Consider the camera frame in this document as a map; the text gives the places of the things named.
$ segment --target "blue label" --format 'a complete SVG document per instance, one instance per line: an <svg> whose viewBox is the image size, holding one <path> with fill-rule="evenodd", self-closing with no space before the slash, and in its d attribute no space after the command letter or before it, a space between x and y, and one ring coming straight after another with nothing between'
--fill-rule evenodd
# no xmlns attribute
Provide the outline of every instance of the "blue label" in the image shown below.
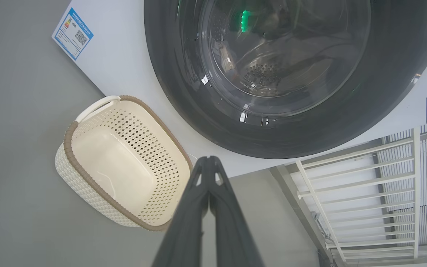
<svg viewBox="0 0 427 267"><path fill-rule="evenodd" d="M77 12L70 8L57 31L56 40L58 43L74 60L77 60L92 38L92 31L90 31Z"/></svg>

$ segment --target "basket handle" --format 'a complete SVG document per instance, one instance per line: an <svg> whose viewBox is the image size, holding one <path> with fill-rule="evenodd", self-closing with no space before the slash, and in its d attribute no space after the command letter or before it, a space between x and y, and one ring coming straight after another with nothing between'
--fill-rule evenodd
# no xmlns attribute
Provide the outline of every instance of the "basket handle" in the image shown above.
<svg viewBox="0 0 427 267"><path fill-rule="evenodd" d="M78 117L75 119L76 122L81 123L88 115L90 115L92 112L94 112L95 110L99 109L101 106L116 101L116 100L120 100L121 98L119 96L106 96L100 100L98 100L97 102L91 104L88 108L86 108L84 111L82 111L82 113L80 113L80 115L78 115Z"/></svg>

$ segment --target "perforated basket side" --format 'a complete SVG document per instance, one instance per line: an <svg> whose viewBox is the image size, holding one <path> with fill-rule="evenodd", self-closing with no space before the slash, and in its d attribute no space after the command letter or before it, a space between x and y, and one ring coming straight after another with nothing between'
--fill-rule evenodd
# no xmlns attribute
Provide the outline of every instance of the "perforated basket side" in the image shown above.
<svg viewBox="0 0 427 267"><path fill-rule="evenodd" d="M182 149L178 141L173 137L168 128L143 102L131 96L121 96L121 98L122 101L131 101L144 108L144 110L148 112L156 123L164 130L165 134L168 135L176 149L182 154L188 164L188 171L187 174L185 174L186 177L183 178L187 181L190 170L192 169L192 164L187 154ZM136 115L130 114L127 110L115 110L113 112L113 109L105 113L101 112L100 114L89 118L86 122L83 122L80 127L78 127L78 122L73 122L70 125L64 139L64 152L68 162L71 164L73 169L80 174L82 179L102 197L102 199L110 203L113 208L119 211L126 218L148 230L164 230L168 227L170 220L162 225L156 226L153 224L155 224L163 215L162 212L166 211L168 205L170 208L169 218L172 216L176 203L171 203L171 200L175 194L182 194L185 183L180 182L179 172L176 171L176 163L172 161L167 150L163 147L163 144L161 144L159 140L156 140L154 136L150 135L149 129L143 126L142 122L137 120ZM109 194L107 194L92 177L90 177L87 171L83 169L75 158L72 151L72 140L76 140L78 137L82 136L83 133L95 127L109 127L112 129L123 139L124 142L126 142L128 146L132 147L132 149L135 150L143 160L147 161L147 164L156 175L156 189L152 194L151 199L146 203L139 214L132 214L122 205L117 203L117 201L112 199L112 197L109 196Z"/></svg>

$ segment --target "door glass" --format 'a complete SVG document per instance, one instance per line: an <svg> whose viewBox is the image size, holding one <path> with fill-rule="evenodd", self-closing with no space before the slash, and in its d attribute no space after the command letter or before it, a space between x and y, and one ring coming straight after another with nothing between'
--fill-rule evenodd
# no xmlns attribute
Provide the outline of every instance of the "door glass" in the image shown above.
<svg viewBox="0 0 427 267"><path fill-rule="evenodd" d="M207 0L200 51L212 90L239 110L282 117L325 101L361 59L366 0Z"/></svg>

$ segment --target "basket rim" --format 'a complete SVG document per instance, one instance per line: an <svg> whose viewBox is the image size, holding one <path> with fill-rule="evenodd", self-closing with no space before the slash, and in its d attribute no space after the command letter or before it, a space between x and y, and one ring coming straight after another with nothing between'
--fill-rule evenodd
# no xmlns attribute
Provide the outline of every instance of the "basket rim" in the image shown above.
<svg viewBox="0 0 427 267"><path fill-rule="evenodd" d="M142 108L144 108L149 113L149 115L151 115L151 117L159 124L159 126L161 126L164 132L166 132L166 134L169 136L172 142L176 145L176 147L179 149L179 151L187 161L189 170L192 171L192 162L190 161L190 158L188 157L187 153L185 152L185 150L183 149L179 141L176 139L176 137L174 137L174 135L168 129L168 127L162 122L162 120L156 115L156 113L154 113L154 111L148 105L146 105L143 101L139 100L138 98L135 98L134 96L120 96L120 101L131 101L140 105ZM90 176L90 174L88 174L88 172L80 165L75 155L73 154L73 150L72 150L72 136L76 128L78 127L78 125L79 123L77 121L72 122L68 127L64 136L64 143L63 143L64 152L71 166L103 199L105 199L108 203L110 203L110 205L112 205L117 211L119 211L121 214L126 216L128 219L132 220L134 223L136 223L137 225L141 226L146 230L151 230L151 231L167 230L167 228L169 227L169 224L171 223L171 219L169 219L167 222L159 226L153 226L145 223L140 218L136 217L133 213L128 211L126 208L124 208L115 199L113 199L104 189L101 188L101 186L99 186L96 183L96 181Z"/></svg>

